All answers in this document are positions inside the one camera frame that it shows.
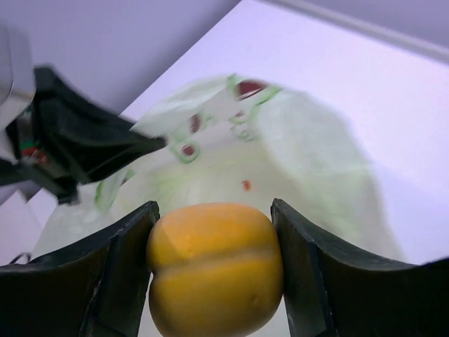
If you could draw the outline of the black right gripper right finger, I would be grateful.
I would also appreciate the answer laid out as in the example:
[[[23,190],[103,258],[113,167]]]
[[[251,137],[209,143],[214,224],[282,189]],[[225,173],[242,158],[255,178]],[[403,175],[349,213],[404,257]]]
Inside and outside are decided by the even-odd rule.
[[[281,199],[271,215],[291,336],[448,335],[447,259],[413,265],[376,255]]]

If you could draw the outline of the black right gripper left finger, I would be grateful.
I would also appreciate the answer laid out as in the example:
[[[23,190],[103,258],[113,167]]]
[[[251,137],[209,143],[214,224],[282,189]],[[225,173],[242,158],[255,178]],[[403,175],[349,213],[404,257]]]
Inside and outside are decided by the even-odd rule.
[[[2,336],[136,336],[149,285],[149,201],[112,225],[31,260],[1,266]]]

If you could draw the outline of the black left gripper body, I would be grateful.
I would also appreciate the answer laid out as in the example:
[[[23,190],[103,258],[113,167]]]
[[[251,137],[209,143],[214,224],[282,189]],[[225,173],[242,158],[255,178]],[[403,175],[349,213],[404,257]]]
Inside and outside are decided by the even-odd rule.
[[[6,127],[16,162],[1,158],[1,186],[32,180],[53,194],[59,205],[79,203],[79,153],[68,131],[73,112],[23,112]]]

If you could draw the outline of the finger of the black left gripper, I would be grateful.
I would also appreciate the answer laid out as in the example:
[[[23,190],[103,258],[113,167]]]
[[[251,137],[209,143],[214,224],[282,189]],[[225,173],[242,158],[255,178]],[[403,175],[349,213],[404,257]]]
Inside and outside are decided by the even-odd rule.
[[[166,146],[163,136],[145,136],[133,123],[90,103],[51,67],[34,70],[32,102],[39,167],[54,179],[93,183]]]

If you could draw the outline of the yellow fake lemon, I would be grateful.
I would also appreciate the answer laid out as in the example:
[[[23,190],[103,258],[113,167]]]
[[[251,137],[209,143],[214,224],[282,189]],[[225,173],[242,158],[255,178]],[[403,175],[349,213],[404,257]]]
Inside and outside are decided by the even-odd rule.
[[[283,294],[276,231],[244,204],[186,206],[162,216],[147,242],[149,310],[163,336],[247,336]]]

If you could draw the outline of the green printed plastic bag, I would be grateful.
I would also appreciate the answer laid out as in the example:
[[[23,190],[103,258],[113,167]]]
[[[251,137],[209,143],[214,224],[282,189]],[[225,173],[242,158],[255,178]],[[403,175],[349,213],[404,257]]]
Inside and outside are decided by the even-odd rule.
[[[42,256],[157,202],[161,214],[205,202],[269,213],[282,199],[313,223],[394,260],[403,253],[382,210],[372,165],[338,112],[305,93],[239,74],[193,81],[134,125],[167,146],[80,188],[34,247]]]

